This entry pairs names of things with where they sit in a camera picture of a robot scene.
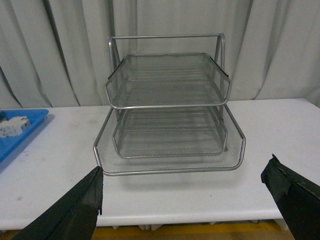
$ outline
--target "mesh bottom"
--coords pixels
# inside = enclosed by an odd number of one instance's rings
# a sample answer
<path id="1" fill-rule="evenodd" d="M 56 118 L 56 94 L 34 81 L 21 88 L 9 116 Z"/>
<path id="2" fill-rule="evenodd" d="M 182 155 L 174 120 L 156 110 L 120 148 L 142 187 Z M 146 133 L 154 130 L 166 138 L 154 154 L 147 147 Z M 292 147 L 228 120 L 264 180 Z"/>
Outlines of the mesh bottom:
<path id="1" fill-rule="evenodd" d="M 210 156 L 225 148 L 227 129 L 212 107 L 122 113 L 113 142 L 123 158 Z"/>
<path id="2" fill-rule="evenodd" d="M 110 110 L 108 116 L 94 147 L 96 157 L 107 175 L 227 171 L 239 167 L 243 160 L 245 137 L 226 105 L 223 119 L 228 136 L 225 149 L 218 155 L 120 157 L 113 143 L 113 133 L 117 125 L 116 112 Z"/>

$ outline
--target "tray rim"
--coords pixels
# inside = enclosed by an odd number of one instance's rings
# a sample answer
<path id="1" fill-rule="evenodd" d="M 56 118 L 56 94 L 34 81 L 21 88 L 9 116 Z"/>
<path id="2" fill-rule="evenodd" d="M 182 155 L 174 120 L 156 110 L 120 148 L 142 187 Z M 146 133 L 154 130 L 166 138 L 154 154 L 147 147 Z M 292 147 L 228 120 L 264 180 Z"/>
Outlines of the tray rim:
<path id="1" fill-rule="evenodd" d="M 228 82 L 227 90 L 226 90 L 226 96 L 225 100 L 219 103 L 206 103 L 206 104 L 177 104 L 177 105 L 143 105 L 143 106 L 116 106 L 112 103 L 112 100 L 110 98 L 110 94 L 108 91 L 108 85 L 114 80 L 116 74 L 120 71 L 122 66 L 125 64 L 126 60 L 130 57 L 148 57 L 148 56 L 191 56 L 191 55 L 204 55 L 209 60 L 209 62 L 213 65 L 213 67 L 220 73 L 220 75 L 223 77 L 225 81 Z M 119 65 L 115 68 L 115 70 L 111 73 L 111 75 L 108 77 L 108 81 L 104 85 L 104 90 L 106 94 L 106 98 L 108 100 L 109 105 L 113 109 L 117 110 L 123 110 L 123 109 L 152 109 L 152 108 L 186 108 L 186 107 L 216 107 L 216 106 L 222 106 L 225 105 L 231 95 L 231 89 L 232 89 L 232 80 L 229 78 L 229 75 L 226 74 L 226 72 L 213 60 L 213 58 L 208 55 L 205 52 L 190 52 L 190 53 L 153 53 L 153 54 L 129 54 L 126 57 L 122 59 L 122 61 L 119 63 Z M 221 93 L 216 91 L 219 98 L 221 99 Z"/>
<path id="2" fill-rule="evenodd" d="M 234 116 L 232 115 L 229 107 L 225 104 L 223 105 L 227 113 L 229 114 L 235 128 L 237 129 L 238 133 L 242 137 L 242 143 L 241 143 L 241 150 L 240 150 L 240 156 L 239 156 L 239 161 L 235 166 L 232 167 L 200 167 L 200 168 L 179 168 L 179 169 L 167 169 L 167 170 L 146 170 L 146 171 L 122 171 L 122 172 L 108 172 L 103 168 L 99 152 L 97 149 L 97 144 L 101 138 L 102 133 L 105 130 L 105 127 L 110 119 L 110 116 L 112 112 L 114 111 L 113 108 L 110 109 L 108 115 L 106 116 L 106 119 L 103 122 L 103 125 L 99 131 L 98 136 L 96 137 L 94 144 L 93 144 L 93 152 L 95 156 L 95 160 L 98 166 L 102 168 L 103 174 L 106 176 L 111 176 L 111 177 L 116 177 L 116 176 L 128 176 L 128 175 L 150 175 L 150 174 L 178 174 L 178 173 L 198 173 L 198 172 L 222 172 L 222 171 L 233 171 L 236 170 L 237 168 L 240 167 L 240 165 L 243 162 L 244 155 L 245 155 L 245 148 L 246 148 L 246 142 L 247 139 L 239 127 L 237 121 L 235 120 Z"/>

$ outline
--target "curtain fold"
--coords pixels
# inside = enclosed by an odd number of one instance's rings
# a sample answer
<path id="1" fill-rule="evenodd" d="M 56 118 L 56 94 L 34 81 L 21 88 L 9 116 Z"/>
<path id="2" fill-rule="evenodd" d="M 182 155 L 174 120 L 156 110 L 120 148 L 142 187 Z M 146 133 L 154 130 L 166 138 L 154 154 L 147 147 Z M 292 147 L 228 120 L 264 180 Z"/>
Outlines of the curtain fold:
<path id="1" fill-rule="evenodd" d="M 320 1 L 0 0 L 0 108 L 108 104 L 108 37 L 224 33 L 231 100 L 320 107 Z M 117 41 L 130 53 L 206 52 L 215 38 Z"/>
<path id="2" fill-rule="evenodd" d="M 77 106 L 43 1 L 29 0 L 28 4 L 12 1 L 12 6 L 42 97 L 52 107 Z"/>

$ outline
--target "metal mesh desk organizer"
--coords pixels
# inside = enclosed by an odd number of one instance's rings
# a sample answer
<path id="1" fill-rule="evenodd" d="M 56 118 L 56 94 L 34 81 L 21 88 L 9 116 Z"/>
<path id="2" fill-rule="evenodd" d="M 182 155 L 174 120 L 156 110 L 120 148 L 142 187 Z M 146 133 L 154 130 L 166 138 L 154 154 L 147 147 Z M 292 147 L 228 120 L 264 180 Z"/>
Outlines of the metal mesh desk organizer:
<path id="1" fill-rule="evenodd" d="M 130 54 L 120 61 L 116 40 L 216 37 L 206 53 Z M 219 34 L 109 38 L 111 109 L 95 140 L 97 164 L 108 176 L 230 171 L 244 157 L 246 138 L 227 106 L 232 81 L 224 72 Z M 220 65 L 217 64 L 220 54 Z"/>

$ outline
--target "metal rod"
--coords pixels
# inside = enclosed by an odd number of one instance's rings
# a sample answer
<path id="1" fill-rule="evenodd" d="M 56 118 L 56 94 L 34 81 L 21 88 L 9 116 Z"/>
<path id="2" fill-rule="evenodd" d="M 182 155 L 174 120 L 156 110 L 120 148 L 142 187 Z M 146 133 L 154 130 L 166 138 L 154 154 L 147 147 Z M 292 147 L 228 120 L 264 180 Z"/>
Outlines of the metal rod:
<path id="1" fill-rule="evenodd" d="M 113 39 L 173 39 L 173 38 L 204 38 L 219 37 L 223 33 L 215 34 L 191 34 L 191 35 L 155 35 L 155 36 L 115 36 Z"/>

